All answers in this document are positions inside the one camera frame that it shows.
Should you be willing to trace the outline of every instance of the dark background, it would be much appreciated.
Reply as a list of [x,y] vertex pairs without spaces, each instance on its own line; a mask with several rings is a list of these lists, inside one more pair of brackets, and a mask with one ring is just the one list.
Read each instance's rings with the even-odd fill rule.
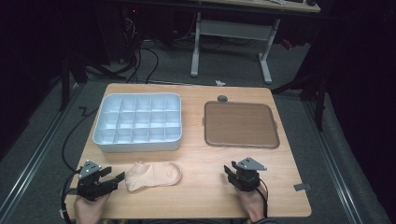
[[[395,1],[335,0],[319,4],[323,15],[350,18],[346,30],[332,35],[342,41],[329,69],[327,92],[355,157],[378,200],[396,222],[392,212],[396,207],[392,187],[396,176]],[[0,8],[1,160],[59,78],[66,49],[73,46],[86,57],[109,63],[125,57],[126,43],[120,32],[125,24],[120,22],[118,7],[17,0],[3,1]],[[190,28],[190,12],[144,7],[138,12],[132,15],[143,21],[136,21],[138,28],[169,45],[173,30],[182,33]],[[315,26],[297,23],[281,22],[276,42],[312,42],[317,35]]]

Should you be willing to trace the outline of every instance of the human hand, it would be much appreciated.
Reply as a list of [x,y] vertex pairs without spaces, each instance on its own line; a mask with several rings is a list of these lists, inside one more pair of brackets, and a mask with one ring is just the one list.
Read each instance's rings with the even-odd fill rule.
[[252,222],[257,222],[263,218],[266,218],[264,215],[264,203],[268,198],[268,191],[260,185],[258,190],[264,195],[265,201],[257,190],[253,190],[251,192],[241,191],[240,189],[235,188],[238,193],[239,201],[242,204],[244,211],[248,214],[249,219]]
[[95,202],[77,196],[74,203],[77,224],[96,224],[100,220],[111,193],[99,197]]

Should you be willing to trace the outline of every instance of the wrist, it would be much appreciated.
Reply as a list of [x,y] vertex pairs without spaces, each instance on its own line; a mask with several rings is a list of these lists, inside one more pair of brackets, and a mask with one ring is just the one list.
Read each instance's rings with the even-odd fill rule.
[[258,211],[249,212],[248,217],[249,217],[250,221],[252,221],[252,222],[258,222],[265,218],[264,214],[262,212],[258,212]]
[[262,220],[258,220],[257,222],[253,222],[252,224],[277,224],[277,222],[270,218],[263,218]]

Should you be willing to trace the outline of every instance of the wooden table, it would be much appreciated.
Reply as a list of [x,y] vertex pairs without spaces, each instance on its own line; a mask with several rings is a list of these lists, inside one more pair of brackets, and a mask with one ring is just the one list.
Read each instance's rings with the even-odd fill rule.
[[[261,179],[269,189],[269,217],[307,217],[311,207],[303,190],[294,185],[302,183],[288,139],[282,126],[271,92],[264,88],[170,86],[144,84],[110,84],[110,93],[174,92],[182,103],[182,140],[174,151],[105,153],[93,141],[91,133],[79,161],[94,161],[103,167],[112,166],[113,178],[129,171],[136,161],[175,161],[181,168],[181,180],[170,187],[158,187],[130,193],[125,182],[113,191],[104,212],[105,218],[233,218],[245,217],[233,185],[228,183],[223,165],[241,161],[247,156],[265,165]],[[229,102],[267,104],[271,107],[280,140],[275,149],[211,147],[204,139],[204,105],[226,95]],[[77,177],[72,187],[77,185]],[[74,217],[75,196],[66,199],[70,217]]]

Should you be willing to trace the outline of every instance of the gray carpet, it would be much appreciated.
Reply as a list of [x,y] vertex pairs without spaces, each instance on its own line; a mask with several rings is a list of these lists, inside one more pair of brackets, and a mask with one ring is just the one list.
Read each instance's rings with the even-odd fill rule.
[[[205,46],[213,48],[215,44]],[[190,77],[191,46],[172,48],[156,45],[154,50],[160,60],[158,67],[150,78],[153,82],[166,81],[187,83],[194,85],[216,85],[215,80],[226,83],[226,86],[266,87],[276,88],[291,81],[301,64],[309,46],[284,49],[274,45],[268,58],[270,71],[274,83],[267,86],[263,83],[257,55],[253,43],[247,46],[227,45],[216,50],[203,49],[201,55],[200,75]],[[155,66],[154,54],[142,50],[142,63],[138,70],[139,83],[143,82]],[[113,64],[111,69],[118,69],[121,65]],[[70,105],[64,114],[64,121],[58,132],[54,133],[45,157],[39,163],[38,169],[26,184],[26,191],[17,199],[16,206],[10,210],[8,223],[63,223],[60,217],[60,190],[66,177],[70,174],[61,159],[64,139],[73,127],[83,118],[81,106],[87,107],[87,112],[99,106],[108,83],[117,82],[105,77],[90,76],[90,81],[76,95],[76,101]],[[19,141],[8,155],[1,161],[0,169],[0,200],[4,202],[13,186],[22,174],[24,167],[40,146],[46,130],[59,116],[61,105],[61,85],[58,84],[48,95],[42,105],[30,119],[30,123]],[[312,207],[312,215],[303,218],[277,218],[279,223],[349,223],[349,219],[337,188],[326,166],[322,145],[318,139],[316,127],[312,118],[306,112],[305,103],[300,101],[295,91],[275,95],[276,105],[290,146],[296,160],[303,182],[312,187],[307,192]],[[86,119],[71,135],[66,146],[66,158],[76,167],[82,149],[84,148],[94,116]],[[324,113],[324,135],[332,149],[334,158],[342,171],[343,177],[350,189],[351,195],[359,208],[363,223],[390,223],[382,206],[362,174],[359,165],[349,150],[347,142],[332,112],[331,101],[327,98]],[[222,220],[234,223],[235,220]]]

